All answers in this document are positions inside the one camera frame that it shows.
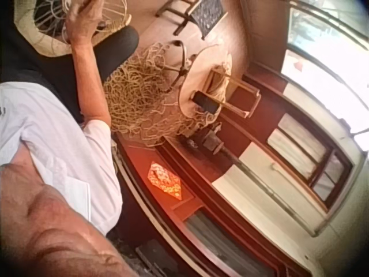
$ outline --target small black object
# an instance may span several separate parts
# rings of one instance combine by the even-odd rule
[[[209,98],[206,94],[202,93],[201,91],[197,91],[194,94],[194,96],[192,97],[192,101],[211,114],[215,114],[220,106],[217,102]]]

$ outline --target person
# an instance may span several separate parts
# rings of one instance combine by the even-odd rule
[[[94,48],[104,1],[78,2],[66,21],[72,55],[58,58],[39,55],[2,3],[1,256],[29,276],[135,276],[105,237],[122,195],[102,82],[138,35],[124,27]]]

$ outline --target wooden floor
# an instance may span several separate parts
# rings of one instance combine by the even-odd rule
[[[206,46],[224,43],[232,54],[232,75],[241,78],[248,64],[248,48],[246,26],[240,0],[223,0],[223,6],[228,16],[208,35],[205,41],[201,39],[201,32],[193,23],[189,23],[179,36],[173,32],[182,22],[182,19],[172,13],[165,12],[160,18],[155,17],[157,10],[167,0],[127,0],[128,12],[132,15],[131,26],[140,34],[139,48],[146,48],[156,42],[170,42],[180,39],[187,46],[189,56],[197,54]],[[175,2],[175,7],[185,11],[188,4]],[[179,63],[180,52],[168,61],[168,64]]]

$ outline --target white shirt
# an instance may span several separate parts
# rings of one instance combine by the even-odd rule
[[[43,181],[106,235],[122,210],[108,125],[92,120],[82,130],[47,88],[31,83],[0,84],[0,110],[0,164],[23,141]]]

